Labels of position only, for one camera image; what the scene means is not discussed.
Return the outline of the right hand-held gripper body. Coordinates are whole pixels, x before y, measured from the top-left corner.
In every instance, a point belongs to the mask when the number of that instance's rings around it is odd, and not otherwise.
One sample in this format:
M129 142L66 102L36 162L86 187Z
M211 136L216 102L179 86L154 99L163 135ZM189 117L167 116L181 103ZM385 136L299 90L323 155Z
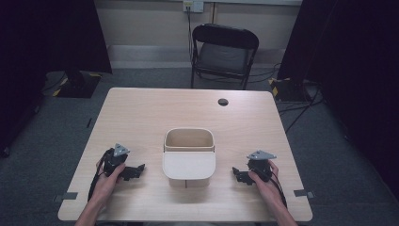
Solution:
M248 168L254 171L264 182L268 182L272 176L269 160L275 158L276 156L272 153L258 150L247 156L247 165Z

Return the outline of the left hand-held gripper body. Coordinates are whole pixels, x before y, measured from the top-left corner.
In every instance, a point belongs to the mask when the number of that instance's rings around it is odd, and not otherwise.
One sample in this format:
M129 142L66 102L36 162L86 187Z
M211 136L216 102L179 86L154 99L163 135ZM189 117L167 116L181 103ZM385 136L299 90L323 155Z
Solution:
M115 168L124 163L130 151L124 146L116 143L114 148L105 152L104 174L110 176Z

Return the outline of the person's left hand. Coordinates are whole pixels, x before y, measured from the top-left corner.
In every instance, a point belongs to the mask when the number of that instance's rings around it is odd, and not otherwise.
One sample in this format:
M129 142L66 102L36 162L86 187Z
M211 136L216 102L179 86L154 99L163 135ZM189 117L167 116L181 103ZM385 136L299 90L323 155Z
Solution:
M110 198L116 183L120 180L120 174L125 169L125 164L117 166L111 175L100 175L94 188L91 200L101 207L104 207Z

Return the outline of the grey tape strip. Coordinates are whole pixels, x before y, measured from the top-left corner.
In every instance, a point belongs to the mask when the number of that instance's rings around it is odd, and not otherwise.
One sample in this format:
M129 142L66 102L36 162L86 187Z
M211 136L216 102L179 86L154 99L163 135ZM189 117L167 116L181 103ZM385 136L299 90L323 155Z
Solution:
M315 194L313 191L307 191L306 189L297 189L294 190L294 194L296 197L307 197L308 199L315 198Z
M64 200L75 200L77 198L77 195L77 192L65 192L63 194L55 195L53 201L63 202Z

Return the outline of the black folding chair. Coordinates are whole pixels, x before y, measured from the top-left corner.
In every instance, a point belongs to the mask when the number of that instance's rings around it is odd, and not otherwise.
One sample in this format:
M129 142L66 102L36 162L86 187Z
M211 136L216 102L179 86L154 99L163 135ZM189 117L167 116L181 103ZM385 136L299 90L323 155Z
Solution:
M203 73L247 81L259 47L258 37L251 31L220 24L201 24L192 31L191 82Z

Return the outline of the person's right hand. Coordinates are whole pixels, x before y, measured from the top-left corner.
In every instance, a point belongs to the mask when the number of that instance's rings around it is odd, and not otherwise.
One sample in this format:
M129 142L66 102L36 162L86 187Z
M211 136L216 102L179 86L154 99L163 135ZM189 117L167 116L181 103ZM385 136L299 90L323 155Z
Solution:
M281 200L281 195L279 193L278 188L278 174L279 168L269 160L269 164L272 171L272 177L269 182L264 182L254 171L250 171L248 173L249 177L255 182L260 194L266 203L267 200L271 200L272 198L278 198Z

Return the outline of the dark curtain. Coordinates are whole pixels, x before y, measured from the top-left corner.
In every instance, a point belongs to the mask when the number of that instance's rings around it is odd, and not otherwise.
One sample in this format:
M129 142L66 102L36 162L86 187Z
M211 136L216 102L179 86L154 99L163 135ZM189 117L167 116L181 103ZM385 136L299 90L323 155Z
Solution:
M39 105L46 74L111 73L94 0L0 0L0 157Z
M399 200L399 0L302 0L278 77L320 83Z

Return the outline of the black stand base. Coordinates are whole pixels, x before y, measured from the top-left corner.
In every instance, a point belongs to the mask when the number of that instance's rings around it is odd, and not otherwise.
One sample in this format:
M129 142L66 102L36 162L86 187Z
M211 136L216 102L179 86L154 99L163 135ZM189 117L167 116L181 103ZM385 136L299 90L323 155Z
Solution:
M276 100L282 102L309 102L311 96L303 84L287 78L278 80L271 78L268 80L271 92Z
M55 97L89 99L102 78L97 73L73 70L66 71L66 75L67 78L53 93Z

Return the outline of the beige plastic bin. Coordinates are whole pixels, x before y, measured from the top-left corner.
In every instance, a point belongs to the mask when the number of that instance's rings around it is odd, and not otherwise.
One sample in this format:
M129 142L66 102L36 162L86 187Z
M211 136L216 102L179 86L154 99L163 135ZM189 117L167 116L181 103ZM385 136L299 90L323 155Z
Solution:
M215 141L204 128L173 128L164 139L163 172L175 187L206 187L215 173Z

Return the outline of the white wall socket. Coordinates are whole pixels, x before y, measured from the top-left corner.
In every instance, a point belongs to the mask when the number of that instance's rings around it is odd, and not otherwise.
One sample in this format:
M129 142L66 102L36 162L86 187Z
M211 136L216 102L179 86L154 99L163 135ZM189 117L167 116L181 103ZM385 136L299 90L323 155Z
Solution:
M202 13L204 11L204 2L198 0L183 0L183 11Z

